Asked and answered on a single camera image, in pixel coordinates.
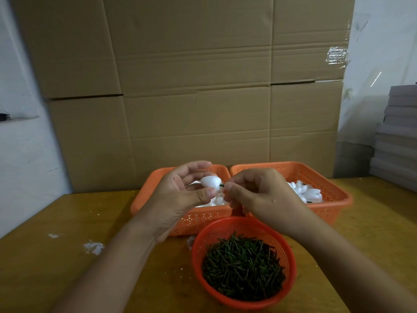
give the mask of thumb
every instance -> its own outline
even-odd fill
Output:
[[[207,204],[217,194],[214,188],[203,188],[194,191],[182,191],[181,205],[188,209],[198,205]]]
[[[253,201],[256,196],[253,192],[250,192],[242,186],[232,182],[226,182],[224,190],[227,193],[225,197],[226,201],[236,200],[244,207],[248,209],[252,208]]]

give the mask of orange plastic basket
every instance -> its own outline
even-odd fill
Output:
[[[153,171],[149,175],[142,189],[133,200],[131,205],[132,214],[135,214],[146,203],[146,201],[148,201],[149,197],[154,192],[162,177],[174,168],[175,167],[160,168]],[[221,178],[223,182],[226,182],[230,179],[229,170],[225,166],[212,165],[210,168],[205,170],[217,174],[217,176]],[[170,236],[195,235],[209,222],[221,217],[231,216],[232,211],[233,210],[229,205],[196,207],[191,209],[188,214],[181,218],[177,226],[175,226],[174,230],[170,233]]]
[[[233,300],[217,292],[203,278],[201,265],[206,256],[207,246],[217,243],[218,238],[229,238],[234,231],[238,235],[257,237],[276,248],[277,257],[280,258],[279,263],[285,267],[284,275],[286,279],[282,284],[282,290],[272,298],[258,302]],[[191,260],[197,279],[204,289],[223,304],[241,310],[260,310],[278,303],[289,293],[297,276],[294,254],[284,237],[263,223],[247,217],[234,216],[223,218],[212,222],[201,230],[194,241]]]
[[[303,163],[283,161],[235,165],[230,168],[230,174],[234,176],[249,168],[275,168],[287,182],[301,180],[305,184],[311,184],[314,188],[320,189],[324,202],[309,203],[307,206],[330,225],[336,222],[343,207],[353,204],[352,196],[349,193]]]

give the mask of wooden table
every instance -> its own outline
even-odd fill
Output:
[[[387,272],[417,292],[417,194],[383,180],[339,179],[355,204],[335,227]],[[60,197],[0,240],[0,312],[45,312],[96,259],[84,244],[106,244],[130,218],[137,191]],[[187,237],[151,253],[126,312],[232,312],[196,280]],[[266,312],[347,312],[313,258],[289,239],[298,277]]]

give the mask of pile of green stems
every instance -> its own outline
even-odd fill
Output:
[[[255,237],[219,238],[207,246],[203,277],[221,294],[240,301],[260,301],[276,295],[285,280],[275,247]]]

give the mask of round red basket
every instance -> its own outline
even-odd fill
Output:
[[[237,235],[242,234],[248,237],[257,237],[276,248],[277,257],[280,258],[280,264],[285,267],[284,274],[286,279],[282,284],[282,290],[272,298],[257,302],[233,300],[217,292],[203,278],[201,265],[206,256],[207,245],[217,243],[218,238],[229,238],[234,231],[236,231]],[[203,228],[194,241],[192,262],[197,279],[208,293],[223,304],[241,310],[260,310],[278,303],[289,293],[297,275],[294,254],[284,237],[257,220],[239,216],[222,218]]]

